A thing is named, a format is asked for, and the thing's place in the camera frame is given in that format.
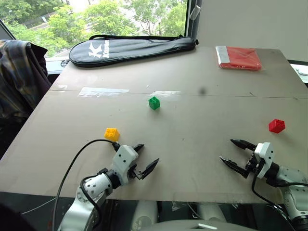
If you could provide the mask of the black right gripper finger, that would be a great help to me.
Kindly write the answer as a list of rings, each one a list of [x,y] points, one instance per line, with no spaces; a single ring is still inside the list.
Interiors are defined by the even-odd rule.
[[[229,168],[231,168],[232,170],[234,170],[235,172],[239,173],[241,176],[243,176],[245,179],[248,177],[249,175],[249,171],[247,169],[244,169],[240,166],[238,166],[235,162],[224,158],[223,156],[219,157],[221,159],[221,161],[223,163],[225,163]]]
[[[241,139],[230,139],[230,141],[236,145],[237,147],[245,150],[245,149],[249,149],[251,151],[254,151],[256,149],[256,145],[252,144],[248,141],[245,140],[241,140]]]

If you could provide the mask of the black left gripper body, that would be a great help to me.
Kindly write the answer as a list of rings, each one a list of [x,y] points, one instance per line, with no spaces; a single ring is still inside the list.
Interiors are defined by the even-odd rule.
[[[142,179],[142,172],[140,170],[138,170],[137,168],[137,164],[133,164],[129,170],[128,170],[128,178],[131,180],[131,179],[134,179],[134,178],[137,178],[139,180]]]

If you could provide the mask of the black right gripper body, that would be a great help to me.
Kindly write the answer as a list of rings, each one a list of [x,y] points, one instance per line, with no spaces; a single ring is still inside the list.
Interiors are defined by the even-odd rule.
[[[255,173],[257,171],[258,164],[259,164],[259,157],[254,152],[252,152],[252,154],[248,158],[248,161],[245,165],[245,170],[248,173],[250,173],[250,172]]]

